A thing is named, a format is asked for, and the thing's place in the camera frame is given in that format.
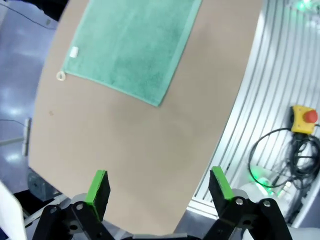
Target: green strip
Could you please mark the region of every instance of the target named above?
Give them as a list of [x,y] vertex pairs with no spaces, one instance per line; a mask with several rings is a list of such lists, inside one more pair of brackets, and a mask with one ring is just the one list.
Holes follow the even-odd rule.
[[226,200],[231,200],[235,197],[234,193],[232,192],[232,189],[228,183],[228,180],[224,174],[224,172],[222,171],[221,167],[219,166],[213,166],[212,169],[213,174],[215,175],[219,186],[221,188],[222,194],[224,199]]
[[97,192],[98,192],[98,190],[100,188],[101,182],[104,179],[105,174],[106,174],[105,170],[96,171],[94,179],[93,179],[93,181],[91,183],[89,191],[86,194],[86,197],[85,197],[85,200],[84,200],[89,206],[92,207],[95,215],[98,218],[99,218],[99,215],[98,215],[97,209],[95,207],[95,199],[96,199]]

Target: table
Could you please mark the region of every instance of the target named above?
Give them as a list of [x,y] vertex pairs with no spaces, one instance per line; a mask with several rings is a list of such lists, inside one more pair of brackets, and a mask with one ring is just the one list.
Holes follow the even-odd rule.
[[29,165],[72,198],[108,171],[104,219],[168,234],[182,217],[233,107],[261,1],[203,0],[161,107],[92,81],[56,80],[88,0],[71,0],[38,86]]

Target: bolt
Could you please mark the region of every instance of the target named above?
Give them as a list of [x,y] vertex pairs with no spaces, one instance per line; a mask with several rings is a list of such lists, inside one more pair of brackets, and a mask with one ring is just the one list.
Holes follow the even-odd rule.
[[50,209],[50,213],[51,213],[51,214],[53,214],[55,211],[57,211],[57,208],[56,208],[56,207],[53,207],[53,208]]
[[238,205],[242,205],[244,204],[244,201],[241,198],[238,198],[237,200],[235,200],[235,203]]
[[270,207],[270,206],[271,206],[270,202],[267,201],[267,200],[265,200],[265,201],[263,202],[263,205],[265,205],[266,207]]
[[77,210],[81,210],[84,207],[84,205],[82,203],[80,203],[79,205],[76,206]]

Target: green towel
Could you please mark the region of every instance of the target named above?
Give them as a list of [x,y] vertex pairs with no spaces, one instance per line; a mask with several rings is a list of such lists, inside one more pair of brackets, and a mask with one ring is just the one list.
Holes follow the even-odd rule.
[[[201,0],[91,0],[62,70],[159,106]],[[70,57],[73,47],[76,57]]]

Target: silver grooved metal surface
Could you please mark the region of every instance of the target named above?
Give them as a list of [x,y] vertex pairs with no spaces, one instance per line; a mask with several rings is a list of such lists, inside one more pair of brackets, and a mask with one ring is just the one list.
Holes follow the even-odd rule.
[[[288,127],[290,106],[320,112],[320,31],[310,16],[290,9],[285,0],[265,0],[238,96],[212,161],[195,194],[211,202],[209,169],[221,166],[231,187],[244,172],[251,147],[268,132]],[[320,137],[320,129],[314,133]],[[274,170],[291,139],[287,131],[261,141],[252,164]]]

